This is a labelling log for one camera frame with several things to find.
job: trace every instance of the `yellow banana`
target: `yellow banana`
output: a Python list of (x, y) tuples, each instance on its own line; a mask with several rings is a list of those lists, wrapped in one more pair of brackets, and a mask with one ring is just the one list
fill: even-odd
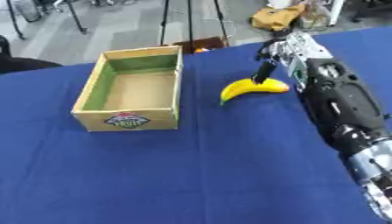
[(254, 92), (284, 93), (290, 90), (289, 85), (280, 81), (267, 79), (262, 84), (256, 84), (251, 79), (238, 80), (225, 87), (220, 94), (220, 105), (238, 95)]

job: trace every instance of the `robotic arm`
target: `robotic arm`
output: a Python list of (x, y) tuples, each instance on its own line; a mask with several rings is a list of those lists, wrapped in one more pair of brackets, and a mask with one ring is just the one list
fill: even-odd
[(263, 83), (282, 62), (325, 142), (360, 186), (370, 207), (392, 221), (392, 136), (379, 104), (350, 69), (306, 33), (273, 39), (259, 50), (265, 59), (252, 77)]

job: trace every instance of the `cardboard box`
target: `cardboard box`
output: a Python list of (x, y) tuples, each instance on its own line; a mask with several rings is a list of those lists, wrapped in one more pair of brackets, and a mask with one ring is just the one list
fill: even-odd
[[(174, 43), (175, 46), (182, 46), (183, 53), (192, 53), (191, 52), (191, 43), (189, 41), (177, 42)], [(206, 49), (221, 49), (228, 46), (228, 43), (224, 40), (224, 38), (220, 37), (211, 37), (211, 38), (199, 38), (193, 41), (194, 50), (199, 48)]]
[(104, 52), (72, 114), (90, 131), (176, 129), (182, 67), (177, 45)]

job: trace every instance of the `gray floor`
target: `gray floor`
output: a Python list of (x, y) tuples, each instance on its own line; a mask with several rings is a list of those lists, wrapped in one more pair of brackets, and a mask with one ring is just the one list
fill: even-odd
[[(270, 39), (270, 33), (252, 28), (247, 18), (265, 5), (265, 0), (220, 0), (226, 16), (227, 32), (231, 45), (242, 45)], [(93, 62), (98, 55), (107, 50), (130, 49), (157, 46), (160, 22), (163, 14), (163, 0), (139, 0), (129, 6), (117, 3), (115, 6), (94, 8), (87, 0), (75, 3), (80, 21), (88, 28), (82, 35), (74, 25), (69, 12), (53, 11), (38, 22), (27, 24), (21, 17), (18, 22), (25, 41), (19, 40), (12, 29), (7, 11), (0, 7), (0, 34), (11, 40), (13, 54), (20, 57), (36, 58), (59, 62), (64, 65)], [(221, 35), (216, 20), (213, 0), (193, 1), (194, 33), (196, 38)], [(171, 0), (166, 43), (187, 39), (186, 1)], [(328, 33), (363, 29), (381, 25), (391, 25), (390, 15), (366, 18), (358, 24), (351, 23), (353, 13), (345, 10), (336, 26)]]

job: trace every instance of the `printed logo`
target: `printed logo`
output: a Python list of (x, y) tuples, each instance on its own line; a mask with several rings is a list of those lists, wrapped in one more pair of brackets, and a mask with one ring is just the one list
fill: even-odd
[(116, 127), (133, 130), (134, 128), (142, 126), (149, 121), (149, 119), (135, 115), (133, 112), (120, 112), (106, 120), (105, 123), (112, 124)]

